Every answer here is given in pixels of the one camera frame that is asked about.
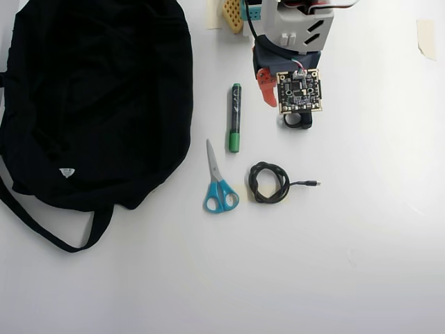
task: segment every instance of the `white robot part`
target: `white robot part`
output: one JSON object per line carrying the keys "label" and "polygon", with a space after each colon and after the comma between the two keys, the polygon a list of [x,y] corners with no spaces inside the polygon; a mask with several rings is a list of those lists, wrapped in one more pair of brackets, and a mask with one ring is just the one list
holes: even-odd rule
{"label": "white robot part", "polygon": [[277,0],[263,0],[261,6],[261,25],[266,37],[273,44],[299,54],[322,51],[333,20],[333,9],[306,15]]}

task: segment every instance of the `yellow block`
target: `yellow block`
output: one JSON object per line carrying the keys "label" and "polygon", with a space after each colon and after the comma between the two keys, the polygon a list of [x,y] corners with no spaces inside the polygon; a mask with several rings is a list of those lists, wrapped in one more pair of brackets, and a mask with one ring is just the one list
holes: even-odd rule
{"label": "yellow block", "polygon": [[234,33],[239,33],[244,21],[241,19],[241,0],[225,0],[222,5],[222,16]]}

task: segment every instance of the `scissor blade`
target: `scissor blade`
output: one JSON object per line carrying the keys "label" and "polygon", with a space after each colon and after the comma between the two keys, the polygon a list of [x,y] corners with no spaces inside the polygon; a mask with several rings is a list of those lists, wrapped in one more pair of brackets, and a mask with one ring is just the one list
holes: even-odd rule
{"label": "scissor blade", "polygon": [[221,176],[218,164],[216,163],[215,152],[213,151],[209,139],[207,139],[207,158],[209,159],[210,175],[212,179],[215,179],[218,182],[222,181],[223,177]]}

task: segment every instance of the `white tag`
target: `white tag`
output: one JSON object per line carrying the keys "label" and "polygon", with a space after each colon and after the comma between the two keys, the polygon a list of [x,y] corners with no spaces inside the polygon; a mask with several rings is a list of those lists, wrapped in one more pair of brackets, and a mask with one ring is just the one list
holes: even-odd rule
{"label": "white tag", "polygon": [[436,57],[435,25],[430,19],[417,20],[417,38],[421,53],[433,61]]}
{"label": "white tag", "polygon": [[74,168],[60,168],[59,171],[62,172],[63,176],[69,178],[76,170]]}
{"label": "white tag", "polygon": [[221,28],[224,22],[222,13],[223,13],[222,0],[207,0],[206,29]]}

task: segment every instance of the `black cable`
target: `black cable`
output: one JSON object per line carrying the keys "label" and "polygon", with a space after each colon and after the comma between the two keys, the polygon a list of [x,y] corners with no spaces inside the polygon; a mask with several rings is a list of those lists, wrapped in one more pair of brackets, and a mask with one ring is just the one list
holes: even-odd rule
{"label": "black cable", "polygon": [[255,31],[255,28],[253,27],[252,19],[250,18],[248,0],[244,0],[244,6],[245,6],[245,14],[248,17],[248,24],[249,24],[250,31],[252,32],[253,38],[255,40],[258,40],[257,32]]}
{"label": "black cable", "polygon": [[[271,196],[266,197],[263,194],[261,194],[258,191],[258,174],[260,174],[261,171],[268,169],[272,171],[275,176],[278,179],[278,182],[280,183],[280,188]],[[266,204],[275,204],[278,202],[281,202],[283,199],[286,198],[287,194],[289,193],[289,189],[291,186],[300,185],[300,186],[319,186],[320,182],[317,181],[298,181],[291,183],[289,181],[289,176],[287,175],[286,171],[274,164],[268,164],[267,162],[259,162],[255,166],[253,166],[250,169],[249,174],[249,187],[250,190],[252,190],[255,200],[258,203],[266,203]]]}

